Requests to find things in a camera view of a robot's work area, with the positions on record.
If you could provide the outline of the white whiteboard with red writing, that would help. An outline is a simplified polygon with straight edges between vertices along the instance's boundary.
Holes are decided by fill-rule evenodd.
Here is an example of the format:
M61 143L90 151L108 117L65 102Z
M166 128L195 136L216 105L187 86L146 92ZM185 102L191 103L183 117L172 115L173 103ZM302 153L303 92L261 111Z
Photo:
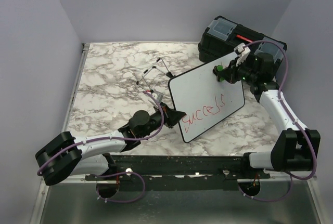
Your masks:
M242 82L218 82L213 74L216 65L229 65L237 55L230 53L186 71L168 82L175 110L185 112L179 121L185 143L207 132L245 105Z

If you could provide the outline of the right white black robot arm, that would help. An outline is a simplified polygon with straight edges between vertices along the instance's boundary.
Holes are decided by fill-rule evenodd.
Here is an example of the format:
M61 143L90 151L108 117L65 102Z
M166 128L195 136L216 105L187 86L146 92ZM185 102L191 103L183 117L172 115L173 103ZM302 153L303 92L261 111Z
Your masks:
M309 129L297 118L284 97L282 85L275 81L282 61L265 52L253 56L232 52L223 56L222 62L213 69L219 82L250 85L251 93L267 111L279 133L271 151L248 152L242 156L239 171L245 178L253 177L258 169L266 169L307 180L317 169L321 136L318 130ZM309 175L300 177L296 172L309 172Z

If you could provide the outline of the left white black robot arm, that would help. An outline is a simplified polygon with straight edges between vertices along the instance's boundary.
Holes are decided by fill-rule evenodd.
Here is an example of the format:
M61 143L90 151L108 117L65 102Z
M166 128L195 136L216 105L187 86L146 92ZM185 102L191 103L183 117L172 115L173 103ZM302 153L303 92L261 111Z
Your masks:
M37 175L48 186L56 185L71 175L98 174L104 180L115 175L115 166L109 162L89 168L81 161L106 153L121 153L140 145L142 140L156 136L164 126L173 128L186 115L183 111L160 103L153 114L138 110L128 122L109 134L94 137L74 137L63 131L35 154L39 166Z

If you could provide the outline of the green black whiteboard eraser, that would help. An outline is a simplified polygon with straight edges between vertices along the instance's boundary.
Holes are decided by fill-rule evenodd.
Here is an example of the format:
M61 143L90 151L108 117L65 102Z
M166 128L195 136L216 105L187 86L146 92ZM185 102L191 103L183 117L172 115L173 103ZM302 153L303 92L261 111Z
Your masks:
M216 80L219 82L219 76L226 76L226 73L221 73L221 65L216 65L213 68L213 74L216 76Z

